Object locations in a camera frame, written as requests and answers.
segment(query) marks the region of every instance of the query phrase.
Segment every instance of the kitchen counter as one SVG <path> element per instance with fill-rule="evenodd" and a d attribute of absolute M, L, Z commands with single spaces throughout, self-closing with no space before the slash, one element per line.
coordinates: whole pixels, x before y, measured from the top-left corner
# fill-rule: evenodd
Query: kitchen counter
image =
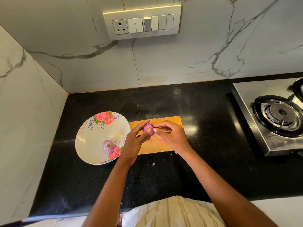
<path fill-rule="evenodd" d="M 82 123 L 102 111 L 118 112 L 129 122 L 180 116 L 192 148 L 249 200 L 303 195 L 303 158 L 298 154 L 265 157 L 231 94 L 233 82 L 302 76 L 70 94 L 29 220 L 81 216 L 91 210 L 114 164 L 85 163 L 74 142 Z M 174 195 L 210 202 L 191 168 L 174 151 L 140 155 L 127 175 L 120 211 Z"/>

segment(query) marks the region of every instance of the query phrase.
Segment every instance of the peeled onion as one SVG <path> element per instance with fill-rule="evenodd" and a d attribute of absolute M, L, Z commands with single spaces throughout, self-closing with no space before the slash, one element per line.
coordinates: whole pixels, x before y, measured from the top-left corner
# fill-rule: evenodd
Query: peeled onion
<path fill-rule="evenodd" d="M 113 141 L 111 141 L 111 140 L 105 140 L 105 141 L 103 142 L 103 149 L 104 149 L 105 151 L 110 152 L 113 148 L 114 148 L 114 143 L 113 143 Z"/>
<path fill-rule="evenodd" d="M 153 131 L 154 126 L 151 123 L 145 124 L 144 127 L 143 127 L 143 131 L 146 131 L 149 128 L 151 129 L 149 137 L 151 137 L 154 134 L 154 131 Z"/>

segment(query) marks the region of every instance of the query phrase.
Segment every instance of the striped shirt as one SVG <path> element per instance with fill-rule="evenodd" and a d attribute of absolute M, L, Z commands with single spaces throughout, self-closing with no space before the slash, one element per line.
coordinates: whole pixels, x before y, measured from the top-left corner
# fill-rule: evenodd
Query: striped shirt
<path fill-rule="evenodd" d="M 223 227 L 212 203 L 173 196 L 138 206 L 123 214 L 123 227 Z"/>

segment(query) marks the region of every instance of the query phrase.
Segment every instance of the person's left hand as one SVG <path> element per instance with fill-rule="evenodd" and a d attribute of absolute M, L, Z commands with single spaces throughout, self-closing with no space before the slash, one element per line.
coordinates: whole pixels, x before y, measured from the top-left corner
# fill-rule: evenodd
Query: person's left hand
<path fill-rule="evenodd" d="M 129 164 L 129 166 L 134 164 L 141 149 L 142 143 L 150 140 L 150 137 L 148 137 L 149 133 L 152 131 L 150 128 L 143 132 L 142 135 L 137 136 L 139 131 L 143 130 L 144 125 L 149 121 L 150 119 L 143 121 L 142 123 L 135 126 L 135 128 L 131 130 L 130 133 L 128 133 L 125 144 L 123 146 L 123 151 L 119 157 L 120 161 L 124 161 L 126 164 Z"/>

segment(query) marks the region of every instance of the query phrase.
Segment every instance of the white plate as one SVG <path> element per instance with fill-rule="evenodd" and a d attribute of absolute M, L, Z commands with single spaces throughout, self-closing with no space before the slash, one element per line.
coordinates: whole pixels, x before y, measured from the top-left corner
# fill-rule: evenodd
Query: white plate
<path fill-rule="evenodd" d="M 105 111 L 98 113 L 80 127 L 75 141 L 78 156 L 86 163 L 102 165 L 119 157 L 130 126 L 123 115 Z M 108 152 L 102 147 L 105 140 L 111 140 L 115 148 Z"/>

